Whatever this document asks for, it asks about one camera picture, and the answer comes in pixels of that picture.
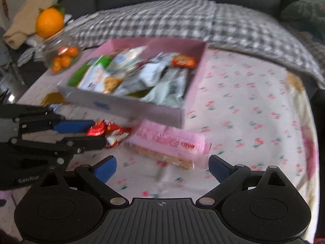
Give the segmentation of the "orange snack packet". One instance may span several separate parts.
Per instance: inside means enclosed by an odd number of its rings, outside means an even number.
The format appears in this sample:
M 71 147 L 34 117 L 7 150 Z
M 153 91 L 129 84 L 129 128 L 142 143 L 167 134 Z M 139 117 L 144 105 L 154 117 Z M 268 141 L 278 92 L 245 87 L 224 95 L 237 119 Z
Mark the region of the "orange snack packet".
M 171 64 L 175 67 L 195 68 L 197 66 L 197 60 L 185 54 L 177 54 L 172 57 Z

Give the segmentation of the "pink wafer pack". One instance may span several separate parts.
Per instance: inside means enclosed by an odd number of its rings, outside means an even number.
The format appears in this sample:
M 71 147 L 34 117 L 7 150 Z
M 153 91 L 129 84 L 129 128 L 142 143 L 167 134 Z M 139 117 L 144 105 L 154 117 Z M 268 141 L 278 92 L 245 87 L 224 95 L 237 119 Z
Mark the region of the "pink wafer pack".
M 200 133 L 144 119 L 133 128 L 127 143 L 138 154 L 187 170 L 208 167 L 211 141 Z

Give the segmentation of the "clear white pastry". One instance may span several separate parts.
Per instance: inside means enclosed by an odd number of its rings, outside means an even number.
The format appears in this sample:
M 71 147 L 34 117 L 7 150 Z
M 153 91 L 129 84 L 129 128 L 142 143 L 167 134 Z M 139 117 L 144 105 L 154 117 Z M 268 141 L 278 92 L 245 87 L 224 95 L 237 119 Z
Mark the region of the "clear white pastry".
M 139 46 L 131 49 L 124 49 L 118 53 L 107 66 L 110 74 L 125 72 L 128 67 L 137 60 L 139 55 L 146 50 L 147 46 Z

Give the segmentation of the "beige cloth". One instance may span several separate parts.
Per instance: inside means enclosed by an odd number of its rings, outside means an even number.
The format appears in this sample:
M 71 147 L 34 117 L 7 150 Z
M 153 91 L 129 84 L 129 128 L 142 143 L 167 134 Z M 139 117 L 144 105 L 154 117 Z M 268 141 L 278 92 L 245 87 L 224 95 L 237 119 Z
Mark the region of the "beige cloth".
M 47 9 L 53 0 L 27 0 L 15 15 L 9 29 L 3 35 L 5 43 L 14 50 L 27 41 L 35 33 L 36 19 L 39 9 Z

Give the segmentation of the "white silver snack bar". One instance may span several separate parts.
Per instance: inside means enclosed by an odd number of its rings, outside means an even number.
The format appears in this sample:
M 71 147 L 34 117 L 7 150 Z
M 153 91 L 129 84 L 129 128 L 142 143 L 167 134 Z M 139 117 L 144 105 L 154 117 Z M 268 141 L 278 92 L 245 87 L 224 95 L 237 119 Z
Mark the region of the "white silver snack bar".
M 158 84 L 140 101 L 173 109 L 181 108 L 184 103 L 183 95 L 186 89 L 187 76 L 188 70 L 185 68 L 168 68 Z

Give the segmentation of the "glass jar of tangerines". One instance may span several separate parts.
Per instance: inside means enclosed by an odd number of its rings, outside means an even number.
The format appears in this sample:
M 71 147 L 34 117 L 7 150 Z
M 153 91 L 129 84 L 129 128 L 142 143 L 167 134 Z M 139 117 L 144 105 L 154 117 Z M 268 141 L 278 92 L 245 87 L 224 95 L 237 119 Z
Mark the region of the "glass jar of tangerines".
M 57 75 L 72 67 L 81 53 L 82 49 L 75 39 L 61 31 L 45 40 L 42 61 L 53 75 Z

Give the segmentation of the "red candy wrapper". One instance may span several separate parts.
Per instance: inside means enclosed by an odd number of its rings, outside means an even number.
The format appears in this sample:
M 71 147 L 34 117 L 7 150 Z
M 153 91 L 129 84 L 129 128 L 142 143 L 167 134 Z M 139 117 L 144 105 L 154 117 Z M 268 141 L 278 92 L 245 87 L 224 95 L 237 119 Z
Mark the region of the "red candy wrapper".
M 111 121 L 100 120 L 93 124 L 85 135 L 103 137 L 106 139 L 106 148 L 114 148 L 124 142 L 131 132 L 131 127 L 122 127 Z

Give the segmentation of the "gold wrapped snack bar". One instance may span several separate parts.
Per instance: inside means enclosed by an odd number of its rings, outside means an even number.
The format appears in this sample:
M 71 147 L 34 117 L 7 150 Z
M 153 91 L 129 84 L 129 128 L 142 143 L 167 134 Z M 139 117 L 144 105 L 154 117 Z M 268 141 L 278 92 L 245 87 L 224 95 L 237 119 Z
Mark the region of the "gold wrapped snack bar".
M 40 105 L 42 106 L 49 106 L 52 104 L 62 104 L 68 105 L 67 102 L 60 92 L 48 93 L 43 100 L 41 101 Z

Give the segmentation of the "pink cardboard box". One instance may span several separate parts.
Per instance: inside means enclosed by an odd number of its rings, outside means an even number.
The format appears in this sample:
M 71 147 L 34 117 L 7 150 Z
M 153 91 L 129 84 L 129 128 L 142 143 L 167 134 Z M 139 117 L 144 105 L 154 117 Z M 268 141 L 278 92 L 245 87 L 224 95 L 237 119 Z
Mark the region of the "pink cardboard box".
M 58 89 L 80 106 L 183 128 L 207 49 L 190 39 L 112 39 L 84 56 Z

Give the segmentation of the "black white snack packet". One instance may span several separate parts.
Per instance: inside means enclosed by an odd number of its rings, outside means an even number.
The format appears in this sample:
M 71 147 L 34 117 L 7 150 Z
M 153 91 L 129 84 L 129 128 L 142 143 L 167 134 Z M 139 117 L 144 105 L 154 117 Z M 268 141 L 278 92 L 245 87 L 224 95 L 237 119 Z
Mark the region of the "black white snack packet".
M 149 62 L 129 74 L 113 92 L 114 96 L 126 96 L 156 86 L 167 62 Z

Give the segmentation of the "large orange citrus fruit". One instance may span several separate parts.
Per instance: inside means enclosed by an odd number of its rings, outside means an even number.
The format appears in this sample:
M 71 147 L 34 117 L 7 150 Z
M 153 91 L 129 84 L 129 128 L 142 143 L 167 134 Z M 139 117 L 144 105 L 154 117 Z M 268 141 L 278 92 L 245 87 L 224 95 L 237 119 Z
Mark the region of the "large orange citrus fruit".
M 48 39 L 60 32 L 64 27 L 65 8 L 54 4 L 47 9 L 39 8 L 36 19 L 35 33 L 43 39 Z

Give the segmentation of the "white gold snack packet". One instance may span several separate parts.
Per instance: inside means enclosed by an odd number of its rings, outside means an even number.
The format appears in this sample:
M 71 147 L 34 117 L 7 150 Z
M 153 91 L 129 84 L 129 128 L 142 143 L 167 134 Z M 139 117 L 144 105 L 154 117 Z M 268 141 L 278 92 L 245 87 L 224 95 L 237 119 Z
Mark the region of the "white gold snack packet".
M 77 85 L 80 90 L 102 94 L 112 94 L 123 82 L 125 73 L 111 75 L 102 64 L 92 65 Z

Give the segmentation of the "cherry print tablecloth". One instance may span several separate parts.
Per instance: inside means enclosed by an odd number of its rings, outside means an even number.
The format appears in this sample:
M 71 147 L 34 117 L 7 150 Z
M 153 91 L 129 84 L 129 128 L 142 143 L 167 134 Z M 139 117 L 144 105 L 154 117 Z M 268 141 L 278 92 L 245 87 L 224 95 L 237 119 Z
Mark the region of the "cherry print tablecloth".
M 310 206 L 305 234 L 313 241 L 320 203 L 317 134 L 301 80 L 285 68 L 221 50 L 207 52 L 204 77 L 184 128 L 211 141 L 212 154 L 231 164 L 261 171 L 281 168 Z M 123 144 L 75 156 L 69 168 L 95 164 L 107 155 L 117 159 L 108 185 L 128 199 L 197 199 L 217 185 L 208 170 L 182 168 L 138 155 Z

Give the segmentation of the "green embroidered cushion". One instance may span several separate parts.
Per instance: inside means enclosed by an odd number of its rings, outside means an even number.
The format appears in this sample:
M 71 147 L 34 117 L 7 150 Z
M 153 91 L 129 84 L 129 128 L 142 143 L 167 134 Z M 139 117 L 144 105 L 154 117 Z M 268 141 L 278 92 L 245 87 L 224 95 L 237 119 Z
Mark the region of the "green embroidered cushion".
M 310 24 L 324 37 L 324 0 L 299 0 L 290 3 L 280 16 L 286 21 Z

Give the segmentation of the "grey checkered quilt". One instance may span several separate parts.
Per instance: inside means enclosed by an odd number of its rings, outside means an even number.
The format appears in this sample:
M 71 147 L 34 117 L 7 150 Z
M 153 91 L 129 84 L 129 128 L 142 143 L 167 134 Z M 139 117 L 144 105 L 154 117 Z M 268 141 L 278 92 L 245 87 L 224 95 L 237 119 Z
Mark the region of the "grey checkered quilt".
M 154 1 L 99 11 L 83 20 L 82 25 L 66 31 L 82 48 L 128 37 L 202 40 L 308 74 L 324 88 L 321 65 L 283 24 L 240 5 L 209 0 Z

